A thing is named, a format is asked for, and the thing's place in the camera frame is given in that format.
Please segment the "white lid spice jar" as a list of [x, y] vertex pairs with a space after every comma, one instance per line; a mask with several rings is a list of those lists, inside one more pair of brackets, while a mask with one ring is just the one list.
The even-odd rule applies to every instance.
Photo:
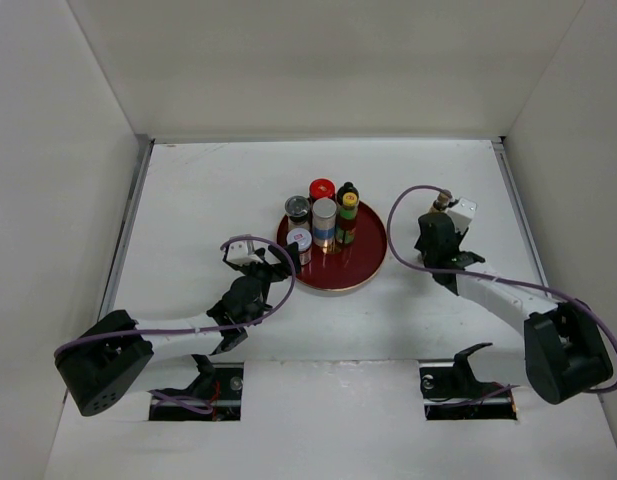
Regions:
[[299, 262], [305, 266], [312, 259], [312, 235], [305, 228], [294, 228], [287, 233], [286, 241], [288, 245], [295, 244], [298, 249]]

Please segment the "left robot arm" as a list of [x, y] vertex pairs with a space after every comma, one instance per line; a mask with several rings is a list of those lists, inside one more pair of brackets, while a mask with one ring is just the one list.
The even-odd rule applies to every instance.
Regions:
[[206, 312], [157, 321], [114, 310], [57, 348], [55, 367], [82, 416], [101, 414], [138, 391], [179, 405], [204, 397], [212, 387], [210, 357], [235, 349], [278, 311], [268, 302], [270, 287], [296, 282], [298, 244], [237, 236], [221, 250], [223, 263], [239, 275]]

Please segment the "silver lid blue label jar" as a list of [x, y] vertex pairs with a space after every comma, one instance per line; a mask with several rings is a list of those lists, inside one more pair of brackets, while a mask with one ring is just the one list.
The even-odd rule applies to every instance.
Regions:
[[337, 205], [330, 198], [320, 198], [312, 206], [313, 243], [323, 251], [333, 248]]

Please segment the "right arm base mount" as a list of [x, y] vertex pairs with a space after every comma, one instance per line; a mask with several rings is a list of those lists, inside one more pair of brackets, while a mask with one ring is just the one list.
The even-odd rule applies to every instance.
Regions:
[[514, 385], [478, 380], [469, 359], [491, 343], [478, 343], [451, 359], [419, 363], [424, 415], [429, 421], [517, 420]]

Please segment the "white bottle black cap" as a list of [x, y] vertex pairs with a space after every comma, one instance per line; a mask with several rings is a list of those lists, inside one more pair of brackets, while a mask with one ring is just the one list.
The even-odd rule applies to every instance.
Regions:
[[338, 190], [337, 190], [337, 197], [341, 198], [343, 197], [345, 194], [347, 193], [354, 193], [356, 196], [359, 196], [359, 191], [358, 189], [355, 187], [355, 185], [350, 182], [347, 181], [345, 182]]

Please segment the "small yellow label bottle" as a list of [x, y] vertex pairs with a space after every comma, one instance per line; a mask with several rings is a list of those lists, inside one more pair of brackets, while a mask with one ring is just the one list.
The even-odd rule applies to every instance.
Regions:
[[440, 190], [436, 199], [433, 201], [429, 212], [430, 213], [443, 213], [452, 204], [453, 195], [448, 190]]

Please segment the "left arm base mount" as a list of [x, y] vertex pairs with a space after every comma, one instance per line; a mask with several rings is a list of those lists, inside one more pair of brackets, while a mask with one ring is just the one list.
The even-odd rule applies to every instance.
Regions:
[[207, 356], [184, 357], [193, 377], [183, 387], [152, 395], [149, 421], [231, 422], [241, 419], [243, 363], [213, 363]]

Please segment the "red lid sauce jar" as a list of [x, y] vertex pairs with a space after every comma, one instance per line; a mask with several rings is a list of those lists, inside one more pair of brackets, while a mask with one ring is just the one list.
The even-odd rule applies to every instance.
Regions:
[[322, 198], [335, 200], [336, 192], [335, 184], [327, 178], [315, 179], [309, 185], [309, 199], [312, 203]]

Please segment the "red sauce bottle green label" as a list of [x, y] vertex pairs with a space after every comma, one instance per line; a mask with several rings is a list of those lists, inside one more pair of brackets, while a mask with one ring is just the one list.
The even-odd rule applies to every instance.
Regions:
[[349, 245], [355, 239], [358, 206], [359, 198], [356, 193], [347, 192], [343, 195], [335, 229], [335, 240], [339, 245]]

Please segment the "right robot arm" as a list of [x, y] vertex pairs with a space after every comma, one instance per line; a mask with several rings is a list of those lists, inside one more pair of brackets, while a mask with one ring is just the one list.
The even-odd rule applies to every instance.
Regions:
[[433, 279], [520, 333], [527, 383], [544, 401], [559, 404], [611, 379], [597, 323], [574, 301], [557, 302], [498, 279], [483, 257], [460, 249], [464, 234], [446, 213], [426, 213], [418, 225], [415, 249]]

